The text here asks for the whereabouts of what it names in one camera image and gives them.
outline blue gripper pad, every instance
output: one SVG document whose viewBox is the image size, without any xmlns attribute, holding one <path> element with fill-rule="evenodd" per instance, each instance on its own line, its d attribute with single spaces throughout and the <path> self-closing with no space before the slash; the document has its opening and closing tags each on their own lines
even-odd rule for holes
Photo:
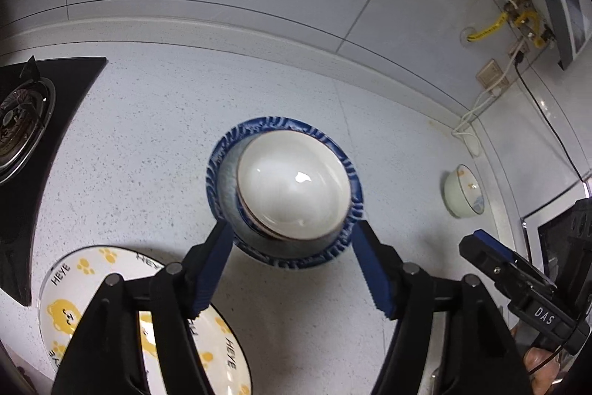
<svg viewBox="0 0 592 395">
<path fill-rule="evenodd" d="M 500 243 L 498 240 L 493 238 L 489 233 L 484 230 L 477 230 L 473 233 L 473 236 L 481 240 L 491 249 L 494 249 L 503 259 L 509 261 L 510 263 L 514 262 L 516 258 L 514 256 L 514 252 L 510 250 L 505 244 Z"/>
<path fill-rule="evenodd" d="M 205 243 L 192 247 L 184 259 L 184 265 L 187 260 L 190 266 L 188 276 L 195 282 L 192 318 L 209 306 L 232 249 L 235 234 L 230 224 L 217 228 Z"/>
<path fill-rule="evenodd" d="M 392 319 L 396 305 L 393 299 L 393 284 L 381 265 L 378 252 L 382 245 L 373 233 L 368 236 L 362 231 L 358 222 L 351 232 L 351 243 L 356 253 L 357 262 L 362 268 L 364 280 L 370 290 L 376 308 Z"/>
</svg>

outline paw print pattern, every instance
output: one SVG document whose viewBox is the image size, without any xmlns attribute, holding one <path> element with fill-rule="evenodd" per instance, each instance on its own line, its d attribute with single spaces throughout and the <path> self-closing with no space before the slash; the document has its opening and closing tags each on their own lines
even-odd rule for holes
<svg viewBox="0 0 592 395">
<path fill-rule="evenodd" d="M 108 248 L 99 248 L 99 252 L 105 257 L 105 259 L 110 263 L 113 264 L 117 261 L 117 253 L 113 250 Z"/>
<path fill-rule="evenodd" d="M 214 355 L 212 355 L 210 352 L 204 352 L 202 354 L 199 354 L 199 359 L 201 360 L 201 364 L 203 365 L 203 369 L 207 370 L 208 363 L 210 363 L 214 359 Z"/>
<path fill-rule="evenodd" d="M 224 320 L 222 318 L 216 317 L 216 323 L 218 323 L 218 326 L 220 326 L 220 330 L 222 330 L 222 333 L 230 333 L 230 328 L 228 328 L 228 325 L 224 323 Z"/>
<path fill-rule="evenodd" d="M 91 268 L 91 265 L 86 258 L 79 259 L 78 264 L 76 265 L 76 268 L 78 268 L 80 271 L 82 271 L 85 275 L 94 275 L 95 274 L 95 271 L 93 270 L 93 268 Z"/>
<path fill-rule="evenodd" d="M 61 358 L 64 356 L 64 352 L 66 351 L 66 345 L 61 345 L 54 340 L 51 346 L 51 351 L 61 360 Z"/>
</svg>

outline white cable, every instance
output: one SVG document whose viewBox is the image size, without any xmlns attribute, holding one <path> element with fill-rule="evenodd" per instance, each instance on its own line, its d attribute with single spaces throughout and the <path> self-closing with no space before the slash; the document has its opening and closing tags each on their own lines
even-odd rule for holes
<svg viewBox="0 0 592 395">
<path fill-rule="evenodd" d="M 516 59 L 516 56 L 518 56 L 518 53 L 522 49 L 525 42 L 526 42 L 526 38 L 522 38 L 520 40 L 520 42 L 516 46 L 516 49 L 514 50 L 514 53 L 512 53 L 512 56 L 510 58 L 510 62 L 508 63 L 507 67 L 505 68 L 505 70 L 501 74 L 501 76 L 499 76 L 499 78 L 496 79 L 495 83 L 493 83 L 491 86 L 489 86 L 487 89 L 485 89 L 481 94 L 479 94 L 479 96 L 477 96 L 477 99 L 475 100 L 475 103 L 473 104 L 473 107 L 469 111 L 467 111 L 466 113 L 463 114 L 457 127 L 452 130 L 453 136 L 457 135 L 457 134 L 458 135 L 466 134 L 466 132 L 461 133 L 459 130 L 465 124 L 470 124 L 470 121 L 467 121 L 467 120 L 471 117 L 471 115 L 475 114 L 475 111 L 479 111 L 483 106 L 485 106 L 491 100 L 491 97 L 488 97 L 483 103 L 478 105 L 478 103 L 481 100 L 481 98 L 483 97 L 483 95 L 488 94 L 491 91 L 493 91 L 508 75 L 508 72 L 510 72 L 510 69 L 512 68 L 512 66 L 514 64 L 514 60 Z"/>
<path fill-rule="evenodd" d="M 464 139 L 464 136 L 471 136 L 471 137 L 475 138 L 477 140 L 477 142 L 479 143 L 479 146 L 481 146 L 481 142 L 479 141 L 479 137 L 476 136 L 473 133 L 469 133 L 468 131 L 460 131 L 460 129 L 462 127 L 464 127 L 465 124 L 470 125 L 471 124 L 470 117 L 473 114 L 475 114 L 476 111 L 479 111 L 481 108 L 483 108 L 492 99 L 492 96 L 490 96 L 486 100 L 484 100 L 483 103 L 479 104 L 479 101 L 481 100 L 481 98 L 485 94 L 489 94 L 491 91 L 493 91 L 505 79 L 505 77 L 508 75 L 508 73 L 510 72 L 510 69 L 512 68 L 512 65 L 514 64 L 514 60 L 516 59 L 516 56 L 518 56 L 518 53 L 522 49 L 522 47 L 523 47 L 523 45 L 524 45 L 525 42 L 526 42 L 526 38 L 522 38 L 520 40 L 520 42 L 516 46 L 516 49 L 514 50 L 514 53 L 510 57 L 510 62 L 508 63 L 507 67 L 505 68 L 505 70 L 501 74 L 501 76 L 499 76 L 499 78 L 495 81 L 495 83 L 493 83 L 491 86 L 489 86 L 487 89 L 485 89 L 481 94 L 479 94 L 477 96 L 477 99 L 473 103 L 473 107 L 469 111 L 467 111 L 466 113 L 464 113 L 461 116 L 461 119 L 458 122 L 457 127 L 452 130 L 452 133 L 451 134 L 455 138 L 458 138 L 458 139 L 463 140 L 463 142 L 467 146 L 467 149 L 469 149 L 469 151 L 471 153 L 473 153 L 473 150 L 471 150 L 471 148 L 467 144 L 467 141 Z"/>
</svg>

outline black cable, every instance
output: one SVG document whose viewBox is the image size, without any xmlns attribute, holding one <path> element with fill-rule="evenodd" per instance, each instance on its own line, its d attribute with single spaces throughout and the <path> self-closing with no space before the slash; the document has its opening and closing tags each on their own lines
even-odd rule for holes
<svg viewBox="0 0 592 395">
<path fill-rule="evenodd" d="M 563 144 L 563 141 L 559 137 L 559 134 L 557 133 L 557 131 L 555 131 L 553 125 L 551 124 L 551 121 L 549 121 L 547 119 L 547 116 L 545 115 L 545 111 L 543 111 L 543 109 L 539 106 L 539 102 L 535 98 L 535 95 L 532 93 L 532 91 L 526 85 L 524 79 L 522 79 L 522 75 L 520 74 L 520 71 L 518 70 L 518 64 L 520 64 L 523 59 L 524 59 L 524 53 L 522 53 L 522 51 L 521 51 L 521 52 L 518 53 L 518 55 L 516 56 L 516 59 L 514 60 L 514 69 L 516 69 L 516 74 L 518 74 L 518 78 L 520 79 L 520 81 L 522 81 L 522 84 L 524 85 L 525 89 L 528 91 L 528 93 L 530 94 L 532 100 L 535 102 L 535 106 L 540 111 L 541 115 L 543 116 L 543 119 L 545 120 L 545 122 L 547 123 L 547 125 L 549 126 L 549 128 L 551 129 L 551 131 L 553 132 L 553 134 L 555 135 L 555 137 L 557 138 L 557 141 L 559 141 L 559 144 L 563 148 L 563 151 L 564 151 L 565 155 L 567 156 L 567 160 L 569 161 L 569 164 L 571 164 L 571 167 L 573 168 L 573 171 L 575 171 L 575 174 L 578 175 L 579 180 L 582 183 L 585 183 L 584 179 L 582 178 L 582 175 L 579 174 L 578 168 L 575 167 L 575 163 L 572 161 L 571 156 L 567 152 L 567 148 L 565 147 L 565 145 Z"/>
<path fill-rule="evenodd" d="M 534 375 L 536 372 L 538 372 L 538 370 L 540 370 L 541 368 L 543 368 L 547 363 L 549 363 L 551 360 L 553 360 L 558 354 L 559 352 L 561 352 L 563 350 L 563 347 L 565 346 L 565 344 L 567 342 L 569 342 L 569 339 L 574 335 L 574 333 L 576 332 L 576 330 L 578 329 L 579 324 L 586 318 L 586 312 L 584 311 L 578 318 L 578 320 L 575 322 L 575 326 L 573 327 L 573 330 L 571 330 L 571 333 L 569 334 L 569 336 L 563 341 L 563 343 L 553 352 L 551 353 L 551 355 L 549 357 L 546 358 L 546 360 L 542 361 L 541 363 L 539 363 L 536 367 L 534 367 L 532 370 L 530 370 L 528 372 L 528 376 Z"/>
</svg>

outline screw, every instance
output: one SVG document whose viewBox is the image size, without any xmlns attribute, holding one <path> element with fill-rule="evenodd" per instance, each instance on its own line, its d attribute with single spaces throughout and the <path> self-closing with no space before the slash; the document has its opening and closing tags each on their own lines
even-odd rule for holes
<svg viewBox="0 0 592 395">
<path fill-rule="evenodd" d="M 405 271 L 405 273 L 407 273 L 408 275 L 416 275 L 419 273 L 419 266 L 417 266 L 415 263 L 404 263 L 403 264 L 403 271 Z"/>
<path fill-rule="evenodd" d="M 119 283 L 119 278 L 120 276 L 117 273 L 111 273 L 105 278 L 105 283 L 107 283 L 110 287 L 113 287 Z"/>
<path fill-rule="evenodd" d="M 473 274 L 465 275 L 463 277 L 463 281 L 472 286 L 473 288 L 481 284 L 481 280 L 479 279 L 479 277 Z"/>
<path fill-rule="evenodd" d="M 183 269 L 183 265 L 175 261 L 166 266 L 166 272 L 170 275 L 176 275 Z"/>
</svg>

